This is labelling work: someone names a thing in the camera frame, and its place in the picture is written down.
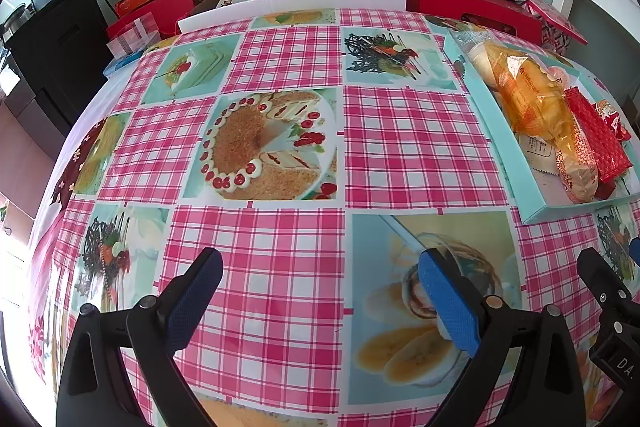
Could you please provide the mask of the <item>yellow soft bread bag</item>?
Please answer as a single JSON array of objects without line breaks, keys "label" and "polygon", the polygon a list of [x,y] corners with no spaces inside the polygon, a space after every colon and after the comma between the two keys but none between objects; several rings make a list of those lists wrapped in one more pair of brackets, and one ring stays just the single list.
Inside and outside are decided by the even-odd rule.
[{"label": "yellow soft bread bag", "polygon": [[559,83],[525,53],[492,41],[485,51],[511,128],[576,157],[576,121]]}]

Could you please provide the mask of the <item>red patterned lid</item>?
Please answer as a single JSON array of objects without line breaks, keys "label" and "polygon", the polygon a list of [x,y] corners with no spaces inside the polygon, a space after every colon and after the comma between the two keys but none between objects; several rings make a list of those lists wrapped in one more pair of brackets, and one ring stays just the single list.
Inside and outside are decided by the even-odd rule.
[{"label": "red patterned lid", "polygon": [[552,29],[551,35],[557,32],[565,37],[570,37],[583,46],[588,44],[584,35],[570,22],[570,20],[554,6],[544,0],[526,0],[527,9],[544,21],[544,28]]}]

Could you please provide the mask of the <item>red flower snack bag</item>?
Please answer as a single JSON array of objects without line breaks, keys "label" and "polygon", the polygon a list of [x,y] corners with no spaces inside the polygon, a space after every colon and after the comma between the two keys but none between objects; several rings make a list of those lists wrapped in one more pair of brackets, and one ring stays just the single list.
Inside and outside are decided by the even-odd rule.
[{"label": "red flower snack bag", "polygon": [[605,124],[612,130],[618,142],[623,143],[631,139],[630,132],[620,119],[620,113],[608,101],[601,100],[594,104],[593,107]]}]

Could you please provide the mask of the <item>teal shallow tray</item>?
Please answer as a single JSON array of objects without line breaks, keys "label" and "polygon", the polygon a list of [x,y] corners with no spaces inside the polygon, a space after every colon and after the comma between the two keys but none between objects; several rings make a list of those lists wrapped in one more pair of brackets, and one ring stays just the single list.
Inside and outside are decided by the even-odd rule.
[{"label": "teal shallow tray", "polygon": [[496,155],[508,181],[512,199],[518,206],[520,218],[526,225],[573,218],[606,206],[623,205],[639,200],[639,169],[634,167],[625,176],[626,184],[614,190],[614,194],[603,200],[574,204],[565,194],[560,179],[551,174],[532,170],[525,159],[518,140],[504,117],[493,94],[480,78],[469,55],[457,42],[458,34],[447,31],[444,37],[444,52],[457,69],[473,101],[474,112],[480,118],[494,144]]}]

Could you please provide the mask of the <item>long red patterned packet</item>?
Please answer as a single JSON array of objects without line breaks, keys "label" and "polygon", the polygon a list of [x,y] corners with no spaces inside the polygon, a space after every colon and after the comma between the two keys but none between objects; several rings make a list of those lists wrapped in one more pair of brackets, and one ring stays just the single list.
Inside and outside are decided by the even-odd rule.
[{"label": "long red patterned packet", "polygon": [[600,180],[613,181],[632,166],[614,131],[577,88],[566,89],[564,96],[593,151]]}]

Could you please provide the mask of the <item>large red gift box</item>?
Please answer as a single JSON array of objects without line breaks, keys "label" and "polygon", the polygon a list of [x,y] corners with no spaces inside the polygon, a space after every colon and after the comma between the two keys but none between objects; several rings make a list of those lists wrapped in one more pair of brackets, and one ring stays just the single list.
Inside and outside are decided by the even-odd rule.
[{"label": "large red gift box", "polygon": [[509,0],[407,0],[407,9],[425,15],[463,20],[541,44],[542,23]]}]

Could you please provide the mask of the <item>black cabinet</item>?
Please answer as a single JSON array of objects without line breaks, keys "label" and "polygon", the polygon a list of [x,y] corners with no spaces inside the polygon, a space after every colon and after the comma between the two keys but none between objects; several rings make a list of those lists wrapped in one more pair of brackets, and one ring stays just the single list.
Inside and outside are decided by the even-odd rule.
[{"label": "black cabinet", "polygon": [[53,0],[9,38],[36,102],[64,135],[106,83],[106,28],[96,0]]}]

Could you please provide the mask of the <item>orange patterned bread packet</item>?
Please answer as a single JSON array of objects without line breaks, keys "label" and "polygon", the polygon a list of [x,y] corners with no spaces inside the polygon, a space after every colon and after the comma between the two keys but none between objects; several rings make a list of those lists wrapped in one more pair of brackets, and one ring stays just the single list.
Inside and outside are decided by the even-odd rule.
[{"label": "orange patterned bread packet", "polygon": [[556,168],[567,197],[575,204],[591,202],[596,196],[599,173],[594,153],[578,126],[561,140],[556,152]]}]

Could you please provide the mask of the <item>white cream snack packet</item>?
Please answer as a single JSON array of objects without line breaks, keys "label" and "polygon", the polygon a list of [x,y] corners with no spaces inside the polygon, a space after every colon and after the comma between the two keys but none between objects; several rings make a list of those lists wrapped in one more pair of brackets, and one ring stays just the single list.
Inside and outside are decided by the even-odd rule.
[{"label": "white cream snack packet", "polygon": [[533,170],[557,176],[559,174],[556,162],[555,147],[538,136],[519,133],[516,137],[527,164]]}]

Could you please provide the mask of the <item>white foam board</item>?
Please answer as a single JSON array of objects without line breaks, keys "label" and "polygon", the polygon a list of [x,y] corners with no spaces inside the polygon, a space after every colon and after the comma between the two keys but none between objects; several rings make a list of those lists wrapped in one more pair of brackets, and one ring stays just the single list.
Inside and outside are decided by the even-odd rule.
[{"label": "white foam board", "polygon": [[367,9],[405,11],[407,0],[248,0],[191,15],[178,21],[182,34],[218,26],[241,18],[275,12],[315,9]]}]

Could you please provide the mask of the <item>clear bag round bun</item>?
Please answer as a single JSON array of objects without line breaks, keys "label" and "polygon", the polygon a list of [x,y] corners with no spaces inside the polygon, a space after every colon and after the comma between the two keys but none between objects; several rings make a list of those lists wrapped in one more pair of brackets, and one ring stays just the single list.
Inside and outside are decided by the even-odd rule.
[{"label": "clear bag round bun", "polygon": [[496,77],[489,60],[488,50],[491,46],[502,46],[489,31],[457,31],[454,40],[471,60],[474,68],[483,78],[487,86],[497,87]]}]

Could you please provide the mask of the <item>clear acrylic box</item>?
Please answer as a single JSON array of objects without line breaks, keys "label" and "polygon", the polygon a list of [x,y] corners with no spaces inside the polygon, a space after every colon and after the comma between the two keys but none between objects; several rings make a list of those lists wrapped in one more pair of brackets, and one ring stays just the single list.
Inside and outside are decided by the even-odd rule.
[{"label": "clear acrylic box", "polygon": [[124,58],[160,42],[160,31],[151,13],[145,13],[124,26],[113,25],[107,29],[107,35],[107,47],[114,58]]}]

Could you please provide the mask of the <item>checkered picture tablecloth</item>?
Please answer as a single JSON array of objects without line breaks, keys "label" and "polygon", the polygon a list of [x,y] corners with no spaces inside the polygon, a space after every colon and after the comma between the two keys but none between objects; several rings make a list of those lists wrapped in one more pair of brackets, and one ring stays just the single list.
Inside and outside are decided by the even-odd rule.
[{"label": "checkered picture tablecloth", "polygon": [[599,249],[632,293],[639,201],[526,225],[488,132],[409,12],[315,10],[187,32],[111,80],[38,231],[32,369],[55,398],[80,307],[162,291],[205,247],[224,275],[176,362],[221,426],[417,426],[465,366],[416,274],[442,246],[480,291],[564,314],[586,418],[620,393],[589,358]]}]

